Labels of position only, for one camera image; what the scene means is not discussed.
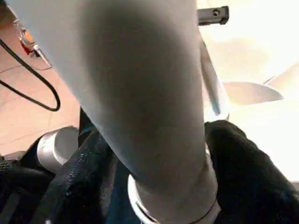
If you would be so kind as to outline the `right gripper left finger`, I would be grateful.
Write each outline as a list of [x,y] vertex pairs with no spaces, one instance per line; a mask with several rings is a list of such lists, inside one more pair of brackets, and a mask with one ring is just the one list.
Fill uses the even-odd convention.
[[32,224],[104,224],[118,159],[92,132],[49,184]]

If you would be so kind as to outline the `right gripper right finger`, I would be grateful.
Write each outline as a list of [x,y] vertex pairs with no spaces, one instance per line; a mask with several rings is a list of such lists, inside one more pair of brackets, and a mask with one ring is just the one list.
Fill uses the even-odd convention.
[[299,193],[268,154],[226,120],[205,123],[218,184],[217,224],[297,224]]

